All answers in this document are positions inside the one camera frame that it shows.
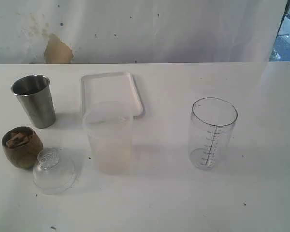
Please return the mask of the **brown wooden cup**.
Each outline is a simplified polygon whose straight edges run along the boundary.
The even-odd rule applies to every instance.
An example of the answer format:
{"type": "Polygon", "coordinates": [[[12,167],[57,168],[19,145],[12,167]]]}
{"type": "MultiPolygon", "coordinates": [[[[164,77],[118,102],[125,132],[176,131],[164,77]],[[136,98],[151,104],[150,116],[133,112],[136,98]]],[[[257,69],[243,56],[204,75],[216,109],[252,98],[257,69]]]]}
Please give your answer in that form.
{"type": "Polygon", "coordinates": [[[32,168],[37,161],[39,152],[44,148],[43,143],[36,132],[32,128],[26,126],[9,130],[3,136],[1,144],[9,162],[13,166],[22,169],[32,168]],[[11,132],[25,133],[29,137],[29,142],[16,148],[8,148],[5,142],[10,139],[11,132]]]}

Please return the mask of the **clear plastic dome lid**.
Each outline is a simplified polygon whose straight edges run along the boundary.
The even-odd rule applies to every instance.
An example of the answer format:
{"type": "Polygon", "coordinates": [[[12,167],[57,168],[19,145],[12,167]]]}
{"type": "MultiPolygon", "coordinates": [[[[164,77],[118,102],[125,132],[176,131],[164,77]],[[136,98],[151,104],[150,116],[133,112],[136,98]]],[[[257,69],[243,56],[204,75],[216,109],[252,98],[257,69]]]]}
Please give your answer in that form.
{"type": "Polygon", "coordinates": [[[76,180],[73,159],[57,148],[44,148],[33,167],[33,183],[46,195],[57,195],[70,188],[76,180]]]}

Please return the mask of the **clear measuring beaker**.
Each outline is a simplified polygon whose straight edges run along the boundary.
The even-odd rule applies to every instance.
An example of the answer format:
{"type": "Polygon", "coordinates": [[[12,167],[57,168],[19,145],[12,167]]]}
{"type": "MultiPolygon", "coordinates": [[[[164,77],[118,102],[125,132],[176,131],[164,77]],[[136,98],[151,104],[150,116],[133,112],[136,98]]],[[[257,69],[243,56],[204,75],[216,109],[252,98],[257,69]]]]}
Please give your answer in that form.
{"type": "Polygon", "coordinates": [[[191,163],[198,169],[210,170],[229,144],[238,119],[237,109],[228,101],[205,97],[192,106],[188,154],[191,163]]]}

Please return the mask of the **stainless steel cup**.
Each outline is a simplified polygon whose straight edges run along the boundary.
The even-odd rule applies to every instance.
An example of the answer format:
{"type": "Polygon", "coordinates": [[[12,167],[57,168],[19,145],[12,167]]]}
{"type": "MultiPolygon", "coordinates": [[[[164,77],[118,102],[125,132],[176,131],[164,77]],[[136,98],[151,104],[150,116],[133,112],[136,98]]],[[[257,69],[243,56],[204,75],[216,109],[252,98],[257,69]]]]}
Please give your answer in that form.
{"type": "Polygon", "coordinates": [[[34,127],[43,129],[55,123],[49,78],[39,74],[25,76],[12,84],[11,91],[34,127]]]}

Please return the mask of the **white rectangular tray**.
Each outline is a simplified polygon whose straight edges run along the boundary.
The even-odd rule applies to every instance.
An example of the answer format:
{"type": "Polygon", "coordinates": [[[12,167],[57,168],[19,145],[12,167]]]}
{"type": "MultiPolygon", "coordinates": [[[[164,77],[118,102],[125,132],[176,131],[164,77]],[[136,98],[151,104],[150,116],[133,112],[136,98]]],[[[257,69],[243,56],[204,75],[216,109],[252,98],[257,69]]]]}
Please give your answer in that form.
{"type": "Polygon", "coordinates": [[[145,113],[137,85],[129,72],[85,75],[80,79],[80,112],[98,102],[118,101],[130,107],[135,118],[145,113]]]}

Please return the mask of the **translucent plastic container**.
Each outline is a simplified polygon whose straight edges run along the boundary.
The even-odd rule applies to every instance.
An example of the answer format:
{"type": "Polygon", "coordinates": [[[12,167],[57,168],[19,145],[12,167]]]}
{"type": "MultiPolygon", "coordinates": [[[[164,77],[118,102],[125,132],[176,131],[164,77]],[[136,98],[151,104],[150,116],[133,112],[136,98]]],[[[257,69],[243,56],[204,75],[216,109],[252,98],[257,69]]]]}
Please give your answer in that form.
{"type": "Polygon", "coordinates": [[[96,168],[109,175],[126,173],[132,160],[131,110],[121,102],[102,101],[85,112],[82,124],[96,168]]]}

